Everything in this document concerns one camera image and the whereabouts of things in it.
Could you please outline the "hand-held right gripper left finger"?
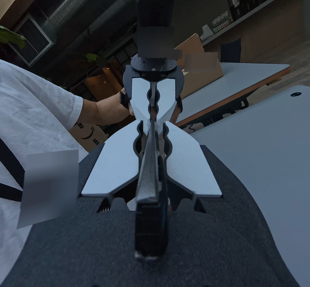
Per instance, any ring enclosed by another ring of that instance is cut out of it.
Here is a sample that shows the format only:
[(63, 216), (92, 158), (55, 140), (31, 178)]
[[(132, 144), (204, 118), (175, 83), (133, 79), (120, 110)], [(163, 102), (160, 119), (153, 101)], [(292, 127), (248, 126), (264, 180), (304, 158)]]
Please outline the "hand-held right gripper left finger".
[(114, 194), (137, 178), (143, 126), (142, 120), (135, 120), (106, 140), (81, 191), (83, 197)]

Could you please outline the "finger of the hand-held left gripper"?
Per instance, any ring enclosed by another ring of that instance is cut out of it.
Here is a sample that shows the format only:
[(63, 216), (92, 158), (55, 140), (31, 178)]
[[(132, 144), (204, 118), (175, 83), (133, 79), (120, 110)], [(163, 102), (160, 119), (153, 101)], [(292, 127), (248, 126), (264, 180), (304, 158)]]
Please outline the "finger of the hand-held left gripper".
[(148, 92), (151, 83), (142, 78), (132, 78), (132, 93), (130, 104), (135, 118), (143, 121), (143, 131), (148, 132), (150, 126), (149, 99)]
[(163, 124), (170, 121), (176, 108), (176, 81), (164, 79), (157, 83), (158, 100), (155, 104), (157, 111), (156, 124), (158, 137), (162, 135)]

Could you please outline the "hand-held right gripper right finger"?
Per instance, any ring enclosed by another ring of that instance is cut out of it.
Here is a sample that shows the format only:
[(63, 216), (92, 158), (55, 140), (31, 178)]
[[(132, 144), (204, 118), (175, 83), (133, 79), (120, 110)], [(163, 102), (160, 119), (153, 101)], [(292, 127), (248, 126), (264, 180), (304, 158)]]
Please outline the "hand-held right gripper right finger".
[(222, 192), (199, 143), (169, 121), (163, 128), (168, 178), (197, 197), (221, 197)]

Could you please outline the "metal utility knife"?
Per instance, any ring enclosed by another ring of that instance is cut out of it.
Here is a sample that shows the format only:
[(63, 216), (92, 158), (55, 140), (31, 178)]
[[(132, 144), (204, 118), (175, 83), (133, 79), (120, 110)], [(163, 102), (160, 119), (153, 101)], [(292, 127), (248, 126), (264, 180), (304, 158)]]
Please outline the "metal utility knife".
[(161, 258), (168, 245), (169, 233), (168, 189), (159, 151), (156, 116), (152, 108), (135, 198), (135, 257), (145, 261)]

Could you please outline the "person's left forearm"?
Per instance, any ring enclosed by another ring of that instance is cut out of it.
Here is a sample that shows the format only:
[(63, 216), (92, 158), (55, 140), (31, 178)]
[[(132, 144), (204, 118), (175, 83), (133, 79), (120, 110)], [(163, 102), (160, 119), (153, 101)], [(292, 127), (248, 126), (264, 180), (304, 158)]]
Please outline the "person's left forearm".
[(113, 95), (99, 102), (83, 99), (83, 105), (76, 123), (110, 125), (118, 120), (117, 104), (119, 95)]

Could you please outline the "person's left hand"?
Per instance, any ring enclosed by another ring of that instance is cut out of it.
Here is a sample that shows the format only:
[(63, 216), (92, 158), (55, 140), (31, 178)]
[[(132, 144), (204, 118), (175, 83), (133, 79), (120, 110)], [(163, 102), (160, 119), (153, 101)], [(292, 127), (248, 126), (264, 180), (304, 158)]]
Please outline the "person's left hand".
[(130, 98), (124, 87), (119, 93), (113, 96), (112, 110), (115, 123), (121, 122), (129, 115), (134, 116)]

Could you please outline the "black-framed window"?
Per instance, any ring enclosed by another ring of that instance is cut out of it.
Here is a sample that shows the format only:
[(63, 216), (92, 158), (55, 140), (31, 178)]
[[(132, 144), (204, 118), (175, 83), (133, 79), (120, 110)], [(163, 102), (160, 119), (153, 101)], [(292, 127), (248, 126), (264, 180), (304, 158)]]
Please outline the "black-framed window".
[(137, 45), (134, 39), (131, 38), (125, 44), (121, 45), (118, 49), (109, 54), (106, 58), (107, 60), (109, 60), (112, 57), (115, 57), (115, 59), (118, 60), (118, 62), (121, 64), (127, 60), (130, 60), (130, 58), (133, 57), (135, 54), (137, 54), (137, 52), (138, 52)]

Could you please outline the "large cardboard box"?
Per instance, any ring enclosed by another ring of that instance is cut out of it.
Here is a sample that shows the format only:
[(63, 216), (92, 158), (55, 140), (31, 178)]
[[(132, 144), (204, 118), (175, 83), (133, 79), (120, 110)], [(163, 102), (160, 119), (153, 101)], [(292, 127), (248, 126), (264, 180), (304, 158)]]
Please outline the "large cardboard box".
[(197, 33), (175, 50), (182, 51), (182, 57), (177, 60), (184, 75), (182, 99), (223, 76), (218, 52), (205, 52)]

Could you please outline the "printed cardboard box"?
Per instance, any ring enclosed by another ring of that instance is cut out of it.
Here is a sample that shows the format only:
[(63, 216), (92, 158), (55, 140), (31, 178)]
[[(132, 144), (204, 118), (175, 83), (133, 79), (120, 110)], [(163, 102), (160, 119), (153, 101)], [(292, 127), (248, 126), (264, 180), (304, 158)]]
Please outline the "printed cardboard box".
[(88, 153), (109, 138), (99, 126), (88, 123), (76, 123), (69, 133)]

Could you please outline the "green plant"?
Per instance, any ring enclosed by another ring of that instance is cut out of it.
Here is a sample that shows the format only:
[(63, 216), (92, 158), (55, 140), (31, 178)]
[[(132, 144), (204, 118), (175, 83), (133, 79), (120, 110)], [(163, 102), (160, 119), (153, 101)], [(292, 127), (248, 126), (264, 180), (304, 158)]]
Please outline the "green plant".
[(83, 83), (89, 76), (97, 72), (99, 69), (99, 65), (97, 63), (99, 63), (99, 56), (97, 54), (87, 53), (82, 55), (82, 59), (78, 60), (78, 70), (80, 72), (80, 76), (70, 87), (70, 92)]
[(3, 44), (13, 43), (23, 49), (26, 46), (26, 38), (20, 34), (14, 33), (4, 26), (0, 26), (0, 42)]

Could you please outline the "dark chair backrest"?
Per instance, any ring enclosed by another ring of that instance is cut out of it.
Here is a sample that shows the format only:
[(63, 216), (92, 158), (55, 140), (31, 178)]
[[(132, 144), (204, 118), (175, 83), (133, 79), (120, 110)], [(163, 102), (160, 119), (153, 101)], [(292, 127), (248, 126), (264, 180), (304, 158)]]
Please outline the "dark chair backrest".
[(241, 59), (241, 38), (229, 43), (220, 44), (221, 63), (240, 63)]

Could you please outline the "white counter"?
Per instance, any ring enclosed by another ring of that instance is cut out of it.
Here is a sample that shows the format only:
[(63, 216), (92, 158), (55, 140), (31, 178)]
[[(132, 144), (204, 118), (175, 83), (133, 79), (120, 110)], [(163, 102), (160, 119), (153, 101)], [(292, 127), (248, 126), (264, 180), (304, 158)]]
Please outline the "white counter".
[(206, 52), (241, 38), (241, 62), (260, 63), (309, 40), (309, 0), (271, 0), (203, 43)]

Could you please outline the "black desk frame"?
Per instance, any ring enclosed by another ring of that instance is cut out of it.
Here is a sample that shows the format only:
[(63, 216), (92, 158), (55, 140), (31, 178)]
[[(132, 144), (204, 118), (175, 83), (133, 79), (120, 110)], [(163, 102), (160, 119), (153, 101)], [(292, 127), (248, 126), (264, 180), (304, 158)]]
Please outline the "black desk frame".
[(250, 96), (250, 93), (243, 95), (242, 97), (237, 98), (223, 106), (220, 106), (216, 108), (215, 110), (212, 110), (208, 112), (207, 114), (200, 116), (199, 118), (196, 118), (188, 123), (185, 123), (180, 128), (184, 129), (187, 126), (196, 124), (196, 123), (202, 123), (203, 127), (206, 127), (212, 123), (215, 123), (223, 119), (223, 116), (225, 114), (235, 114), (238, 110), (243, 110), (249, 106), (249, 102), (247, 100), (248, 96)]

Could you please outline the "metal ceiling duct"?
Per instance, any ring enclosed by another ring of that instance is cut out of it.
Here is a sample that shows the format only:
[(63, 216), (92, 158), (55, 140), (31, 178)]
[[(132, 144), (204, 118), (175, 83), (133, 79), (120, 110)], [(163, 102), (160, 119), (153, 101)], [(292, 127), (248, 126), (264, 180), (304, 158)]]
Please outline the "metal ceiling duct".
[(75, 49), (106, 51), (136, 22), (134, 0), (116, 0), (76, 39)]
[(63, 0), (46, 20), (41, 28), (45, 32), (56, 33), (67, 23), (89, 0)]

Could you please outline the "white wall vent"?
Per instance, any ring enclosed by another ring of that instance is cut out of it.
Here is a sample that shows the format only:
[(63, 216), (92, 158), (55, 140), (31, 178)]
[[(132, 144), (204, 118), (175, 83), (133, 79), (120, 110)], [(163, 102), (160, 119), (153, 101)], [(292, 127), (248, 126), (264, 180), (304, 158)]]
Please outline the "white wall vent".
[(24, 48), (11, 42), (9, 45), (28, 67), (35, 64), (55, 44), (31, 14), (27, 14), (13, 32), (25, 37)]

